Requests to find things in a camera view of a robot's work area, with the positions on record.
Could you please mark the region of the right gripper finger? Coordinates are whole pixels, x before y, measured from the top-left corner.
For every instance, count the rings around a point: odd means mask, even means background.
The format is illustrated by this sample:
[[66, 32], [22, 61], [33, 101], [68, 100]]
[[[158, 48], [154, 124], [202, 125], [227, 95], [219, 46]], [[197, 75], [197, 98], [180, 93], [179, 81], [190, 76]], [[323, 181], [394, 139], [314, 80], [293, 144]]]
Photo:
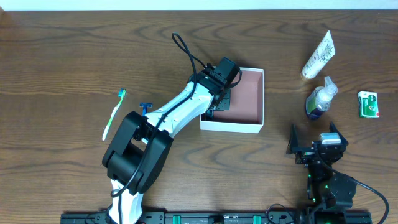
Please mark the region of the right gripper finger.
[[336, 128], [336, 126], [334, 125], [334, 123], [331, 121], [330, 125], [329, 125], [329, 131], [331, 133], [336, 133], [339, 138], [341, 139], [341, 144], [344, 145], [348, 145], [348, 141], [346, 140], [346, 138], [338, 131], [338, 129]]
[[299, 140], [297, 137], [297, 131], [295, 125], [292, 124], [290, 127], [289, 143], [287, 145], [286, 154], [296, 154], [300, 149]]

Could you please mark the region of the clear foam pump bottle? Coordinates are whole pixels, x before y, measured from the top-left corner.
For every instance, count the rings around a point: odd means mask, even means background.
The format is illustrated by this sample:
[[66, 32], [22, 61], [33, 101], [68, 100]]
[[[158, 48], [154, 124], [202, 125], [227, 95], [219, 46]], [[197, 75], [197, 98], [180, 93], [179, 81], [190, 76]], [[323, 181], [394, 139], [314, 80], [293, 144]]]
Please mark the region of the clear foam pump bottle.
[[338, 87], [329, 76], [324, 81], [325, 86], [316, 87], [305, 101], [305, 113], [310, 120], [316, 120], [328, 111], [333, 97], [338, 93]]

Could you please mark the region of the blue disposable razor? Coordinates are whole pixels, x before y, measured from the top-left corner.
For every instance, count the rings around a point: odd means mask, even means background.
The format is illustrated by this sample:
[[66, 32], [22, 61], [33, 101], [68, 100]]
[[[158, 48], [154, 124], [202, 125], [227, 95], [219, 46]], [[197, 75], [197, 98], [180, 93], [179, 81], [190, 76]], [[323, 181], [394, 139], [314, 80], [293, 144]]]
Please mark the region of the blue disposable razor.
[[142, 108], [142, 115], [145, 116], [146, 113], [148, 112], [148, 109], [152, 108], [153, 104], [141, 102], [141, 103], [139, 103], [139, 106]]

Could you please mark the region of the white bamboo print lotion tube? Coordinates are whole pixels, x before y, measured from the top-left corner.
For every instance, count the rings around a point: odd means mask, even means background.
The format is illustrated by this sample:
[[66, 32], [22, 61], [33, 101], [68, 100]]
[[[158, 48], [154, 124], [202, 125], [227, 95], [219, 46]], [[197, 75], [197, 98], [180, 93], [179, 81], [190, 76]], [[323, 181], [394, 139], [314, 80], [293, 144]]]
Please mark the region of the white bamboo print lotion tube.
[[335, 46], [331, 32], [328, 31], [304, 65], [301, 71], [301, 77], [304, 80], [315, 78], [334, 55]]

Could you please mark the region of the green white toothbrush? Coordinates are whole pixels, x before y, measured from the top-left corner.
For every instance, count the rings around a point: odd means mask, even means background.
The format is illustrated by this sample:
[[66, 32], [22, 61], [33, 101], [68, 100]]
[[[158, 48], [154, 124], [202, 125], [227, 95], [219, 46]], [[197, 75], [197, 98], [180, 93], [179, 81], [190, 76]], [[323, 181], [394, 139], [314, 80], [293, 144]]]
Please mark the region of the green white toothbrush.
[[113, 108], [113, 110], [112, 110], [112, 112], [111, 112], [111, 116], [110, 116], [110, 118], [109, 118], [109, 120], [108, 120], [108, 123], [107, 123], [106, 126], [105, 126], [105, 129], [104, 129], [103, 134], [102, 134], [102, 137], [101, 137], [101, 140], [102, 140], [102, 141], [105, 141], [105, 140], [106, 140], [106, 137], [107, 137], [108, 132], [109, 132], [109, 129], [110, 129], [111, 125], [112, 125], [113, 119], [114, 119], [114, 117], [115, 117], [115, 115], [116, 115], [118, 109], [119, 109], [120, 106], [122, 105], [125, 96], [126, 96], [126, 90], [123, 89], [123, 88], [121, 88], [120, 91], [119, 91], [119, 94], [118, 94], [119, 102], [118, 102], [117, 105]]

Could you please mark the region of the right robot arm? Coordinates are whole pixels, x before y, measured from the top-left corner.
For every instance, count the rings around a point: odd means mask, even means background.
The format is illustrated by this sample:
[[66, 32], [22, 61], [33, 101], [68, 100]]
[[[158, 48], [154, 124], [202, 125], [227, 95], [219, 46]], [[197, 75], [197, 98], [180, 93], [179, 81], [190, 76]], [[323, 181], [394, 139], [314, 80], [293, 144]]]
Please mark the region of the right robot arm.
[[313, 202], [295, 216], [295, 223], [346, 223], [345, 212], [353, 206], [356, 184], [347, 176], [332, 170], [333, 163], [343, 157], [348, 141], [330, 123], [311, 146], [301, 146], [294, 125], [290, 128], [287, 154], [295, 155], [295, 163], [308, 169], [307, 197]]

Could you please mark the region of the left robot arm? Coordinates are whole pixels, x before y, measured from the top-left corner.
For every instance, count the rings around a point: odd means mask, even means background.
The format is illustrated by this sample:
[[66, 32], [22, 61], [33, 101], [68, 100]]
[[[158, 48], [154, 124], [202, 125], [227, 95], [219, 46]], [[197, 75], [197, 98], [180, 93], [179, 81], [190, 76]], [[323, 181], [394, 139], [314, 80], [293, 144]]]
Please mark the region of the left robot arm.
[[159, 109], [145, 115], [132, 111], [124, 117], [102, 160], [113, 186], [109, 223], [138, 221], [144, 194], [161, 173], [174, 136], [219, 103], [241, 74], [236, 65], [208, 65]]

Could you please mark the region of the white box pink interior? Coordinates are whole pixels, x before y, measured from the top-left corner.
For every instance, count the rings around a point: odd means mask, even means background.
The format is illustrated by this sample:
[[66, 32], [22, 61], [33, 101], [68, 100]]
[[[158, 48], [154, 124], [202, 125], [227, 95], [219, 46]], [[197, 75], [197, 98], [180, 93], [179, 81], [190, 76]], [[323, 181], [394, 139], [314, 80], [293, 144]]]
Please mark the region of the white box pink interior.
[[242, 77], [231, 89], [229, 110], [215, 111], [211, 121], [200, 118], [200, 129], [236, 133], [260, 132], [264, 125], [264, 70], [241, 68]]

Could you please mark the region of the green white soap bar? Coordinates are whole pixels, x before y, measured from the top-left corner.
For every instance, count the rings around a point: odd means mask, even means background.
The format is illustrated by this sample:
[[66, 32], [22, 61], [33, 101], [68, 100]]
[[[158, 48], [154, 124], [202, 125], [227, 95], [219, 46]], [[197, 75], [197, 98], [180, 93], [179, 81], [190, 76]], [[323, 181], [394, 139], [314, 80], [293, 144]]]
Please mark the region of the green white soap bar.
[[360, 118], [373, 119], [380, 116], [376, 92], [360, 91], [358, 93], [358, 103]]

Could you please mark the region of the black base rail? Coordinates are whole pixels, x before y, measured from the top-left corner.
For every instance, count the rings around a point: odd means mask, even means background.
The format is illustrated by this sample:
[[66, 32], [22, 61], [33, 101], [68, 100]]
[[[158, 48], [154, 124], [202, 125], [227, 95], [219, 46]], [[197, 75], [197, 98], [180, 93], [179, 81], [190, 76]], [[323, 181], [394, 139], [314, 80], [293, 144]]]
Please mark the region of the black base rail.
[[[315, 214], [317, 223], [352, 223], [371, 224], [369, 212], [347, 212]], [[60, 217], [61, 223], [90, 224], [114, 223], [106, 211], [95, 213], [65, 213]], [[169, 212], [144, 212], [137, 224], [266, 224], [266, 223], [305, 223], [305, 218], [292, 218], [282, 210], [271, 210], [268, 213], [169, 213]]]

